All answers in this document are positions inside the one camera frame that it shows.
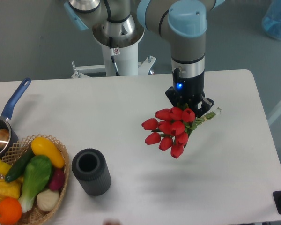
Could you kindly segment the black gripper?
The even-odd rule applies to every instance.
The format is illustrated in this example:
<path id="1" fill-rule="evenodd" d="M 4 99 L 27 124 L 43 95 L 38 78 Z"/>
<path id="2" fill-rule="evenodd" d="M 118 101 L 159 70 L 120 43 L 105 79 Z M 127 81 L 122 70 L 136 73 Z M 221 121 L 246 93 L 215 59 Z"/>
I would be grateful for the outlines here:
<path id="1" fill-rule="evenodd" d="M 203 116 L 214 105 L 214 101 L 204 94 L 204 71 L 198 76 L 183 78 L 180 69 L 174 69 L 173 86 L 165 95 L 173 107 L 183 108 L 185 103 L 191 105 L 196 117 Z"/>

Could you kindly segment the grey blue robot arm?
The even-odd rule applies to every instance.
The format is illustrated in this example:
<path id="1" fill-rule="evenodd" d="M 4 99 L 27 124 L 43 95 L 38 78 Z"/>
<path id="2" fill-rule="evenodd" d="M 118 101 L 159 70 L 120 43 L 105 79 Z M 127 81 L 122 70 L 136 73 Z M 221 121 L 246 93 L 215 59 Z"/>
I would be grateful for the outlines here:
<path id="1" fill-rule="evenodd" d="M 188 105 L 197 117 L 213 106 L 204 93 L 208 11 L 219 0 L 67 0 L 65 10 L 101 45 L 107 76 L 140 74 L 138 44 L 145 31 L 170 44 L 173 106 Z"/>

